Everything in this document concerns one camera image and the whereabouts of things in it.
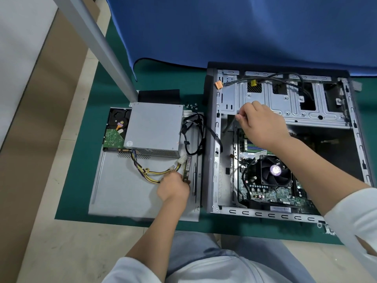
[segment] green mat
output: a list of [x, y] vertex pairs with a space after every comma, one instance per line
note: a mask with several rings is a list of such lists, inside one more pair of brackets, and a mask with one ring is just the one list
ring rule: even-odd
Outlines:
[[[125, 48], [112, 21], [110, 21], [106, 39], [128, 76], [132, 79], [136, 89], [180, 89], [183, 104], [201, 103], [205, 70], [168, 65], [152, 60], [141, 60], [135, 65], [135, 74], [138, 79], [136, 82], [128, 66]], [[377, 87], [377, 82], [375, 80], [364, 82], [363, 80], [363, 83], [363, 93], [358, 95], [361, 107], [365, 106], [365, 109], [368, 110], [367, 113], [363, 114], [363, 123], [365, 123], [367, 129], [375, 131], [374, 123], [377, 120], [377, 115], [373, 112], [373, 107], [377, 105], [377, 97], [374, 95], [373, 106], [370, 98], [365, 96], [364, 90], [372, 90], [372, 88]], [[88, 215], [89, 201], [109, 109], [110, 107], [128, 107], [128, 104], [126, 97], [99, 63], [55, 215], [56, 219], [144, 227], [150, 225], [150, 222], [134, 221], [124, 217]], [[368, 140], [370, 143], [374, 143], [377, 136], [375, 134], [368, 135]], [[377, 149], [371, 147], [371, 152], [375, 156], [374, 159], [377, 159]], [[319, 229], [315, 224], [206, 214], [203, 209], [200, 211], [199, 222], [180, 221], [177, 229], [340, 244], [337, 237], [325, 234], [324, 230]]]

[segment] person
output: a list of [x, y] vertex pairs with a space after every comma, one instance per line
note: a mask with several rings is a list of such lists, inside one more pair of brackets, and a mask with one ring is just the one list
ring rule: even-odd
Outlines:
[[[377, 279], [377, 190], [291, 137], [284, 118], [268, 106], [246, 103], [236, 119], [256, 146], [289, 167], [342, 243]], [[206, 233], [175, 233], [189, 192], [179, 173], [163, 178], [157, 217], [103, 282], [314, 282], [278, 240], [236, 237], [227, 242], [230, 250], [223, 237], [224, 249]]]

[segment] barcode label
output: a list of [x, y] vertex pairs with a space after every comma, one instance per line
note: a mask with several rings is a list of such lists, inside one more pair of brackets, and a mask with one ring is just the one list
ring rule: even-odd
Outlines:
[[271, 211], [280, 211], [280, 212], [291, 212], [291, 208], [284, 208], [282, 206], [271, 206]]

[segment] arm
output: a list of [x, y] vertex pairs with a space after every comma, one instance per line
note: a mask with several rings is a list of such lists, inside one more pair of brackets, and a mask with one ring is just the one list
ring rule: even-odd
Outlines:
[[190, 187], [182, 181], [181, 174], [174, 171], [163, 178], [157, 194], [163, 200], [162, 208], [126, 257], [140, 261], [164, 282], [174, 231], [186, 208]]
[[[281, 159], [325, 215], [348, 195], [370, 186], [329, 163], [298, 139], [291, 137], [282, 116], [258, 101], [246, 103], [236, 115], [247, 137]], [[377, 255], [357, 238], [369, 254]]]

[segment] tile floor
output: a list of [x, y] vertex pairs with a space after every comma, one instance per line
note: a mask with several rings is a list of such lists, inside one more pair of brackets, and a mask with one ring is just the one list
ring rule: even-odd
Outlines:
[[[98, 25], [105, 34], [110, 10], [105, 0]], [[70, 159], [98, 60], [89, 50], [51, 168], [18, 277], [18, 283], [101, 282], [144, 228], [55, 220]], [[375, 282], [344, 246], [284, 241], [318, 283]]]

